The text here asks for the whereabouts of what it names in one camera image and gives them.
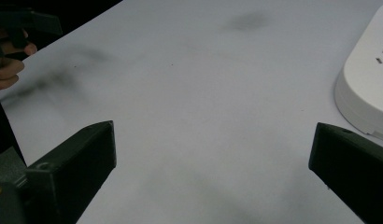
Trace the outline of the white power strip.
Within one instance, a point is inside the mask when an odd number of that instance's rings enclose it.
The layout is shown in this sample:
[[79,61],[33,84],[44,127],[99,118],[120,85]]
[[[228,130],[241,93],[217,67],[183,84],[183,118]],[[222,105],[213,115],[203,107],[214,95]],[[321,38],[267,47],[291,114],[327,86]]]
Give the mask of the white power strip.
[[383,140],[383,6],[368,23],[338,75],[334,100],[352,126]]

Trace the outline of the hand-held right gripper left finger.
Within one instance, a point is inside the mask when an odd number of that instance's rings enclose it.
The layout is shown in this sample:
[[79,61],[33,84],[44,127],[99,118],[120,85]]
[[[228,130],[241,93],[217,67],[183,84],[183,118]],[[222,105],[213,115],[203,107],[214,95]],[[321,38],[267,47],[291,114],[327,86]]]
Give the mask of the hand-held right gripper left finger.
[[116,167],[114,124],[79,130],[26,169],[41,224],[76,224]]

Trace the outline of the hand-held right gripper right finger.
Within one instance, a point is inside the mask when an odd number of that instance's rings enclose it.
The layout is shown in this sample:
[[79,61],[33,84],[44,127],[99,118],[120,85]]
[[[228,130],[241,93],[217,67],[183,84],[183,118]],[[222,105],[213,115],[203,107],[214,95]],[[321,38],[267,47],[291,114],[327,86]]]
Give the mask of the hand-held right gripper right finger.
[[383,224],[383,147],[331,124],[318,123],[308,168],[364,224]]

